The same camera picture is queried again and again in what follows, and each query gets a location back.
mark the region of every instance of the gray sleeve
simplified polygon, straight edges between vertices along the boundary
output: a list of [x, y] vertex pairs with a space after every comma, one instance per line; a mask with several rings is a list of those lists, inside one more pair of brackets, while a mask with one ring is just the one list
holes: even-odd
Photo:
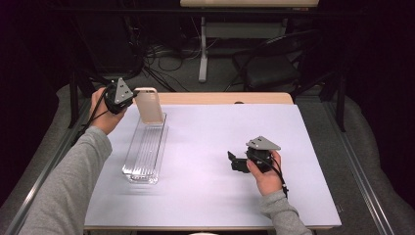
[[299, 218], [282, 190], [262, 197], [260, 210], [271, 218], [278, 235], [311, 234]]
[[89, 127], [43, 183], [21, 234], [82, 234], [89, 200], [112, 150], [107, 135]]

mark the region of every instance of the clear plastic organizer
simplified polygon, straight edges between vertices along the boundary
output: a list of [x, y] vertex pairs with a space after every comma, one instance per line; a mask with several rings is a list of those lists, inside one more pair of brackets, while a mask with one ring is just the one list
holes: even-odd
[[146, 124], [140, 119], [125, 158], [122, 173], [130, 183], [157, 184], [167, 138], [166, 114], [161, 124]]

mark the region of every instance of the hand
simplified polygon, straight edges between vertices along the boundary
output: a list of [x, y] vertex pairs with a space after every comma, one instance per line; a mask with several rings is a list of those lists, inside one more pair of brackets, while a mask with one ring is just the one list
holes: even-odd
[[[96, 92], [94, 92], [94, 94], [92, 94], [91, 109], [89, 110], [89, 116], [92, 115], [95, 107], [97, 106], [97, 102], [100, 99], [104, 90], [105, 90], [104, 88], [100, 88]], [[102, 99], [95, 113], [96, 118], [91, 122], [91, 125], [100, 128], [102, 131], [104, 131], [104, 133], [108, 135], [111, 133], [111, 131], [115, 129], [119, 121], [124, 117], [125, 111], [126, 109], [122, 110], [119, 114], [114, 115], [113, 113], [108, 111], [108, 108], [104, 102], [104, 99]]]
[[[270, 151], [270, 153], [274, 157], [274, 160], [278, 163], [276, 164], [273, 162], [273, 166], [276, 169], [279, 169], [278, 165], [281, 166], [281, 156], [275, 150]], [[271, 169], [265, 173], [262, 173], [256, 164], [254, 164], [251, 160], [247, 160], [247, 167], [251, 174], [255, 177], [256, 186], [262, 196], [266, 196], [283, 188], [281, 179], [274, 170]]]

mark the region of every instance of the beige phone case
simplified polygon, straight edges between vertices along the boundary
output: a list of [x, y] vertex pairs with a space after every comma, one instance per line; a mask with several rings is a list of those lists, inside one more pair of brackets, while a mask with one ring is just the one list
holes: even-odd
[[146, 124], [163, 123], [164, 118], [157, 90], [153, 87], [140, 87], [135, 88], [134, 91], [138, 92], [135, 103], [140, 112], [141, 121]]

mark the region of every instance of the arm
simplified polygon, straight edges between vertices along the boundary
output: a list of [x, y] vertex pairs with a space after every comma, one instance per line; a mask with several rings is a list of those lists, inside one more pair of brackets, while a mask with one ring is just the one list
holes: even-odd
[[[91, 111], [103, 89], [91, 98]], [[102, 102], [85, 134], [47, 177], [24, 222], [21, 234], [82, 234], [86, 211], [105, 160], [112, 152], [107, 137], [125, 112], [107, 113]]]
[[[275, 168], [281, 165], [281, 156], [271, 152]], [[299, 218], [299, 213], [292, 207], [282, 190], [281, 179], [273, 170], [262, 173], [257, 166], [247, 161], [248, 169], [256, 179], [256, 185], [263, 196], [260, 201], [261, 212], [272, 219], [272, 224], [278, 235], [311, 234]]]

